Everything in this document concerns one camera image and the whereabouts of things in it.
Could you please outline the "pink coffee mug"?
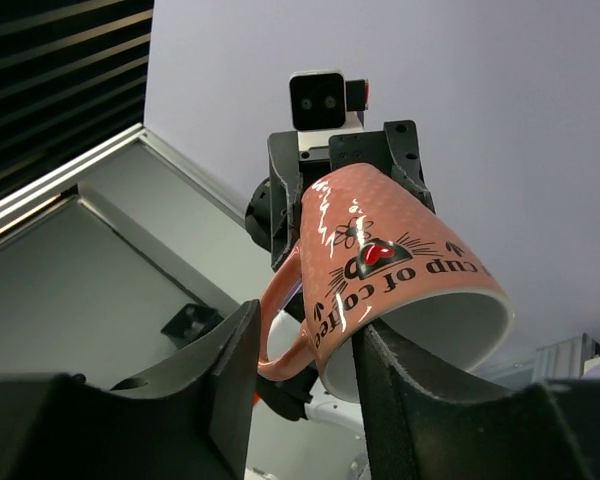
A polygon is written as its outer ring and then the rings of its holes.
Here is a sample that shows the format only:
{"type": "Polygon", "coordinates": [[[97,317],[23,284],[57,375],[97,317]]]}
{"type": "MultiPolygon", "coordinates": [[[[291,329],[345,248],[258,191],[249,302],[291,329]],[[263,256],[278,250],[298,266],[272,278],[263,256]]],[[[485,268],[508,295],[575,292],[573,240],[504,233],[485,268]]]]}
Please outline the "pink coffee mug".
{"type": "Polygon", "coordinates": [[[301,198],[299,237],[261,300],[262,341],[292,296],[304,318],[278,357],[261,351],[272,381],[315,366],[332,395],[358,400],[352,338],[381,320],[462,370],[480,365],[514,318],[484,263],[438,216],[367,163],[337,169],[301,198]]]}

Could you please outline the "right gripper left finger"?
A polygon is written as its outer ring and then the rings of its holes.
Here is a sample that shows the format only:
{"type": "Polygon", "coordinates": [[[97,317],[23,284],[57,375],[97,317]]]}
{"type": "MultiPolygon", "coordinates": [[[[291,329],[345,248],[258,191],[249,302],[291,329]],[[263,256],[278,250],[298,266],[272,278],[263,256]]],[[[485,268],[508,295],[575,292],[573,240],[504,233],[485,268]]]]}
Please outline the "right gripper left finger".
{"type": "Polygon", "coordinates": [[[240,479],[260,305],[111,390],[66,374],[0,376],[0,479],[240,479]]]}

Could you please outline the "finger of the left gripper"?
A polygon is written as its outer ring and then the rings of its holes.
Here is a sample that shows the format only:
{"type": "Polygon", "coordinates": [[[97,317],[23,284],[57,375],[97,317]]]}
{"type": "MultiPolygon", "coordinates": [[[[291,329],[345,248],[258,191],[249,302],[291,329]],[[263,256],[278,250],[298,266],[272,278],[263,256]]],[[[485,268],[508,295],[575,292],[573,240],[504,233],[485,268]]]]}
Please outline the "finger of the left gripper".
{"type": "Polygon", "coordinates": [[[299,238],[302,174],[298,166],[291,172],[269,168],[271,267],[277,272],[299,238]]]}
{"type": "Polygon", "coordinates": [[[391,178],[434,213],[432,194],[424,180],[416,124],[385,122],[384,132],[392,158],[391,178]]]}

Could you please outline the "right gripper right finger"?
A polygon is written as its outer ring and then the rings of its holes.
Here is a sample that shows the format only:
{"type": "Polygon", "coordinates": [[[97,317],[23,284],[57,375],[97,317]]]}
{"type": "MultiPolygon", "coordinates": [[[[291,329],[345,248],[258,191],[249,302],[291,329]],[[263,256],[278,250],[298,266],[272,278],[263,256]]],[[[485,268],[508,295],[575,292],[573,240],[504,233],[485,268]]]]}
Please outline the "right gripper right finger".
{"type": "Polygon", "coordinates": [[[352,346],[372,478],[600,479],[600,379],[510,391],[381,320],[352,346]]]}

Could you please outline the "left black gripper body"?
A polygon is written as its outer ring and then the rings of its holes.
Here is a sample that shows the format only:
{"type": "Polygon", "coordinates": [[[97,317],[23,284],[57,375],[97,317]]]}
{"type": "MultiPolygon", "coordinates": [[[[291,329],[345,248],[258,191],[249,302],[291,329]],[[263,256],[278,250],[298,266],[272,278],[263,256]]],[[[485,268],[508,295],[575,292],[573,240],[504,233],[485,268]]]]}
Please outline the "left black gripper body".
{"type": "MultiPolygon", "coordinates": [[[[309,158],[303,158],[299,152],[295,131],[271,134],[267,146],[269,168],[274,164],[280,171],[291,172],[292,167],[298,166],[302,174],[302,195],[324,175],[356,163],[371,164],[391,178],[392,158],[384,126],[378,131],[333,135],[327,148],[314,151],[309,158]]],[[[244,223],[254,243],[271,254],[269,176],[254,191],[244,223]]]]}

